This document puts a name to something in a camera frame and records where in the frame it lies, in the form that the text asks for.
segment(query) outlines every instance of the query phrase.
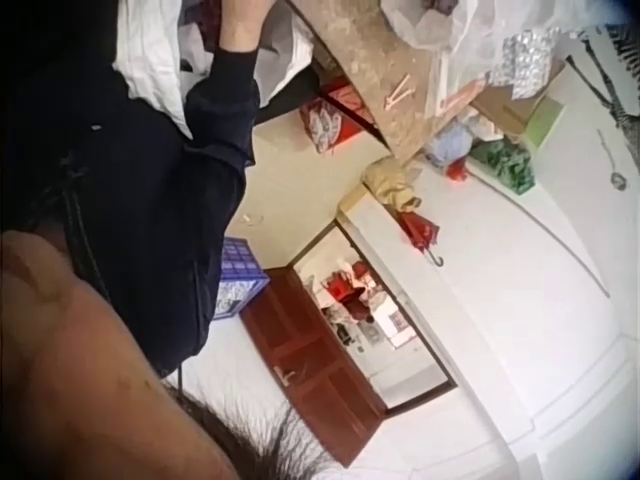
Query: cabinet door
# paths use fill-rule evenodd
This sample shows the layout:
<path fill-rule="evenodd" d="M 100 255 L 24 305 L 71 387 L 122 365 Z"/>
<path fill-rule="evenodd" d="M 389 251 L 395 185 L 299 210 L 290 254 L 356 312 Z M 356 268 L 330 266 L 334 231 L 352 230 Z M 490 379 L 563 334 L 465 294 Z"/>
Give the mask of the cabinet door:
<path fill-rule="evenodd" d="M 243 321 L 301 418 L 347 466 L 380 426 L 384 403 L 344 352 L 293 269 L 267 273 L 271 282 L 243 310 Z"/>

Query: blue plastic crate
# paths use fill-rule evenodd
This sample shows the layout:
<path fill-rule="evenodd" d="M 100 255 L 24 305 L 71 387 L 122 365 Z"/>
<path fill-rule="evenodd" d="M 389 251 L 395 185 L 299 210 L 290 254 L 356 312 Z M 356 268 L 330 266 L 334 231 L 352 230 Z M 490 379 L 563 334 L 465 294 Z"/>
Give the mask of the blue plastic crate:
<path fill-rule="evenodd" d="M 214 320 L 235 315 L 269 283 L 249 243 L 227 237 L 222 247 L 222 265 Z"/>

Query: umbrella handle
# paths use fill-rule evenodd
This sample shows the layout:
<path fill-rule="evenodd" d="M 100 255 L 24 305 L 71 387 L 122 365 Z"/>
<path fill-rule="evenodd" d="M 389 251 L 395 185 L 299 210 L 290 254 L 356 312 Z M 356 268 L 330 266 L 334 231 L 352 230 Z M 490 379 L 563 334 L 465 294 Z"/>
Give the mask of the umbrella handle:
<path fill-rule="evenodd" d="M 426 251 L 429 254 L 429 257 L 431 257 L 431 261 L 433 262 L 433 264 L 436 267 L 439 268 L 439 267 L 442 267 L 444 265 L 444 259 L 440 255 L 438 255 L 438 256 L 434 255 L 433 252 L 431 250 L 429 250 L 428 248 L 427 248 Z"/>

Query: white tiled floor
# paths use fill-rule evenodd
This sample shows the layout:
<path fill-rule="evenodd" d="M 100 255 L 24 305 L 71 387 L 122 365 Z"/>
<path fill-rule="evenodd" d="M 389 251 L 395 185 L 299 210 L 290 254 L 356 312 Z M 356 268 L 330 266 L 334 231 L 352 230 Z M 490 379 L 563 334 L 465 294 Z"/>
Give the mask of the white tiled floor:
<path fill-rule="evenodd" d="M 257 164 L 227 234 L 247 238 L 262 268 L 289 263 L 333 220 L 364 168 L 387 155 L 366 133 L 318 155 L 297 111 L 256 127 L 254 149 Z"/>

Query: wooden table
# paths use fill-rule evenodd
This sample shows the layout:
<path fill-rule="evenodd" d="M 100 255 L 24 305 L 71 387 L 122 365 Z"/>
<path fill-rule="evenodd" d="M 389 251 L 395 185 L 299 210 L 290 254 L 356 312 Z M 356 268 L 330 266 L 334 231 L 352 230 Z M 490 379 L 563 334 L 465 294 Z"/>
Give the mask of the wooden table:
<path fill-rule="evenodd" d="M 432 54 L 411 48 L 391 30 L 380 0 L 289 0 L 344 70 L 373 115 L 391 153 L 406 161 L 424 146 L 468 102 L 443 118 L 424 118 Z M 415 88 L 385 111 L 385 98 L 400 83 Z"/>

